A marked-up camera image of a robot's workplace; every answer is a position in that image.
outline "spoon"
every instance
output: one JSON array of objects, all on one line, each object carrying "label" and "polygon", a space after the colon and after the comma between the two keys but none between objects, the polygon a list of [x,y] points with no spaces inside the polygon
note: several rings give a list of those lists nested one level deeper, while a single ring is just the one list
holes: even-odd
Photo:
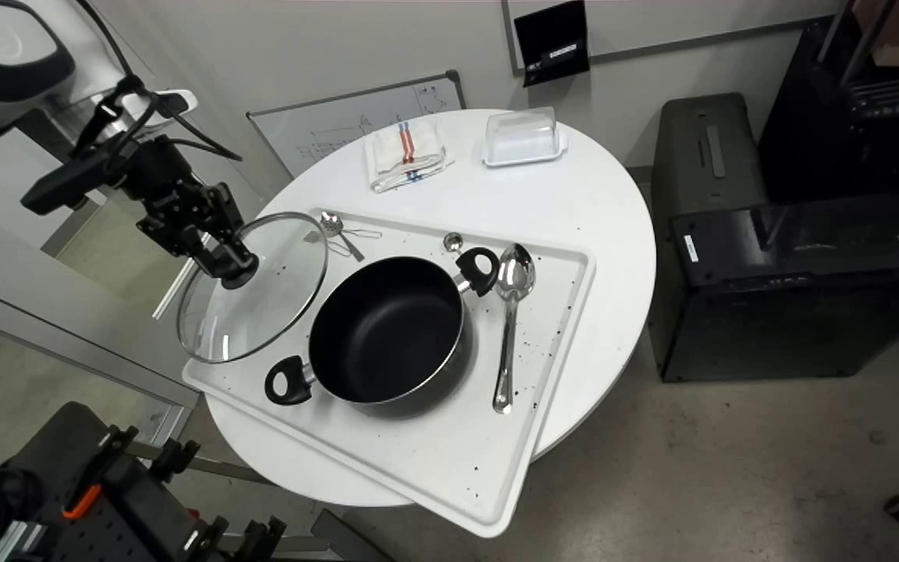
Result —
[{"label": "spoon", "polygon": [[498,285],[497,285],[498,296],[505,300],[502,361],[498,361],[498,378],[492,383],[492,399],[491,399],[497,414],[512,411],[512,356],[515,356],[517,300],[523,300],[533,285],[536,285],[533,258],[520,245],[515,245],[512,250],[502,252]]},{"label": "spoon", "polygon": [[353,252],[356,262],[361,262],[364,258],[359,252],[359,248],[342,236],[342,219],[337,213],[321,213],[321,229],[324,236],[334,236],[348,245],[348,250]]}]

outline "gray floor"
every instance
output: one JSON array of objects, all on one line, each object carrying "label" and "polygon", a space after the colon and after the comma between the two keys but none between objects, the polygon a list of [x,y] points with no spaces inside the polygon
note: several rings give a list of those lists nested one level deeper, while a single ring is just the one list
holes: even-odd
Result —
[{"label": "gray floor", "polygon": [[[64,261],[154,306],[175,262],[129,224],[126,203],[96,213]],[[154,406],[35,350],[0,340],[0,458],[65,399],[109,423]],[[233,458],[199,414],[187,429]],[[175,484],[199,513],[281,517],[307,534],[314,504],[231,477]],[[880,504],[899,491],[899,343],[845,382],[658,383],[649,340],[619,388],[558,451],[533,463],[512,527],[478,540],[426,508],[341,508],[395,559],[626,559],[626,562],[899,562],[899,524]]]}]

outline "white wall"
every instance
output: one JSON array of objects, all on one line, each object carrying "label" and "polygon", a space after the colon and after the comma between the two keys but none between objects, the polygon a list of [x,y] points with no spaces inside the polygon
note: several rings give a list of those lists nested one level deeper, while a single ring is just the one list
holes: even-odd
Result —
[{"label": "white wall", "polygon": [[498,0],[119,0],[109,16],[137,57],[154,51],[196,88],[259,195],[287,176],[245,118],[251,110],[458,69],[469,106],[552,104],[626,165],[649,165],[657,115],[674,98],[741,91],[760,133],[796,47],[796,33],[692,43],[523,91]]}]

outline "white tray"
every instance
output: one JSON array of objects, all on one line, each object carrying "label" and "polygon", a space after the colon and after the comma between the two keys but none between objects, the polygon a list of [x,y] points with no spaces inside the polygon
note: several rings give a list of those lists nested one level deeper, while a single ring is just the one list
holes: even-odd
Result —
[{"label": "white tray", "polygon": [[[447,232],[349,213],[342,213],[342,219],[353,245],[369,262],[386,258],[420,258],[457,275],[454,262],[458,252],[444,250]],[[462,232],[462,237],[466,248],[491,248],[497,252],[512,245],[469,232]],[[314,312],[329,293],[359,268],[359,262],[341,250],[329,261],[329,279],[317,300],[281,340],[231,366],[190,362],[184,382],[239,411],[253,423],[270,426],[281,442],[301,442],[337,466],[414,500],[470,534],[497,538],[512,522],[593,280],[593,261],[587,252],[542,245],[529,245],[529,250],[536,261],[536,287],[517,306],[515,403],[505,417],[491,411],[505,320],[505,306],[497,293],[487,293],[485,300],[470,293],[466,296],[475,327],[470,369],[444,403],[420,417],[404,418],[379,417],[379,411],[356,411],[331,396],[321,383],[312,388],[312,399],[304,406],[284,411],[270,403],[263,393],[264,373],[284,356],[307,361]]]}]

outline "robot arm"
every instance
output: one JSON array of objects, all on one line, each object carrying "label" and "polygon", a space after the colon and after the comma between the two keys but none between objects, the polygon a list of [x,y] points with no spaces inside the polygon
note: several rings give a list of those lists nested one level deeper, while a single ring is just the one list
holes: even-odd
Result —
[{"label": "robot arm", "polygon": [[0,134],[40,110],[75,144],[23,203],[48,217],[117,186],[144,203],[137,229],[146,237],[239,287],[259,261],[239,245],[231,190],[199,186],[177,147],[154,134],[195,106],[190,94],[146,91],[86,0],[0,0]]}]

